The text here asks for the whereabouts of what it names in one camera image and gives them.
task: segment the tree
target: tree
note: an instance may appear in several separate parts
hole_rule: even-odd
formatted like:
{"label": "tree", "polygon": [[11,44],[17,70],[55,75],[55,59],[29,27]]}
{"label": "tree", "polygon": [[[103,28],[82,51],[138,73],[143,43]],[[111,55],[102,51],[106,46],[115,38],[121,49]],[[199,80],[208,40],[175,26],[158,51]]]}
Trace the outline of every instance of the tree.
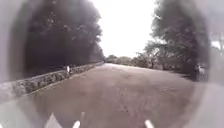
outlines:
{"label": "tree", "polygon": [[138,56],[132,59],[132,64],[134,66],[147,68],[149,62],[148,62],[148,56],[146,55],[146,53],[137,53],[137,54]]}
{"label": "tree", "polygon": [[88,0],[44,1],[29,23],[25,72],[37,75],[68,64],[82,65],[103,59],[98,45],[99,18]]}
{"label": "tree", "polygon": [[208,65],[209,41],[203,18],[194,5],[181,2],[159,1],[152,33],[159,41],[148,43],[145,50],[148,54],[156,52],[155,57],[164,68],[174,66],[172,70],[195,80],[197,64]]}

